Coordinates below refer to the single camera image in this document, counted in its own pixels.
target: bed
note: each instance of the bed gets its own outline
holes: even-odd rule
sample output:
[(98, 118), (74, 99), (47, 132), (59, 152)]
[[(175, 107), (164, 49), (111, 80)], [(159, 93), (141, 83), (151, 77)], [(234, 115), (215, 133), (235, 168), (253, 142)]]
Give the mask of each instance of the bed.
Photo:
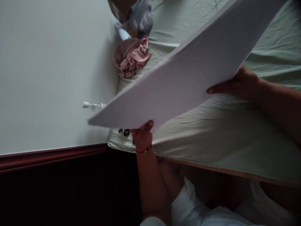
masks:
[[(207, 22), (227, 0), (153, 0), (152, 57), (118, 91), (143, 76)], [(275, 16), (245, 65), (258, 76), (301, 90), (301, 20), (296, 1)], [(131, 152), (132, 136), (112, 129), (111, 148)], [(282, 185), (301, 186), (301, 149), (247, 101), (220, 94), (164, 124), (153, 134), (157, 156), (200, 168)]]

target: white wall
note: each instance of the white wall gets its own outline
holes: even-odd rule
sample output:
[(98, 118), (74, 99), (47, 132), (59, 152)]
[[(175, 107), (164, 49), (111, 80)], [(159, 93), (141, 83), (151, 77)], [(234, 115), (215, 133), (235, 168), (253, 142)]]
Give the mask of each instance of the white wall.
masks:
[(82, 102), (117, 92), (106, 0), (0, 0), (0, 155), (107, 141)]

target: red string bracelet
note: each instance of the red string bracelet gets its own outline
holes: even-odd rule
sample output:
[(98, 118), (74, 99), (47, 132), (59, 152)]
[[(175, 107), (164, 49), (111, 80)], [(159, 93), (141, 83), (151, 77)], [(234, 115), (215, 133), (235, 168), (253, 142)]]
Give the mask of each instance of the red string bracelet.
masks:
[(143, 152), (147, 152), (149, 149), (151, 149), (152, 146), (153, 146), (153, 145), (150, 144), (150, 145), (148, 146), (148, 148), (147, 148), (145, 151), (143, 151)]

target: white bottle cap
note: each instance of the white bottle cap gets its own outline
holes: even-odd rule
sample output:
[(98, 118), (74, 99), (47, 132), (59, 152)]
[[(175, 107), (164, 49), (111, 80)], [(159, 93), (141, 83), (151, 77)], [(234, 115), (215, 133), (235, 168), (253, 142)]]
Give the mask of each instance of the white bottle cap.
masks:
[(89, 106), (90, 106), (90, 103), (84, 101), (84, 105), (83, 105), (82, 107), (83, 107), (83, 108), (88, 108)]

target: pink fabric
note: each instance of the pink fabric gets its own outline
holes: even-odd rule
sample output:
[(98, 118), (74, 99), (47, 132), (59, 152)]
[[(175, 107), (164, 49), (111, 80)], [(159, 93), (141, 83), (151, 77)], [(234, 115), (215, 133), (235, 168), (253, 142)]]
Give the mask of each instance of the pink fabric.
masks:
[(139, 39), (127, 39), (118, 44), (113, 54), (116, 67), (119, 68), (119, 75), (124, 78), (132, 78), (136, 68), (142, 68), (150, 59), (148, 51), (148, 38), (144, 36)]

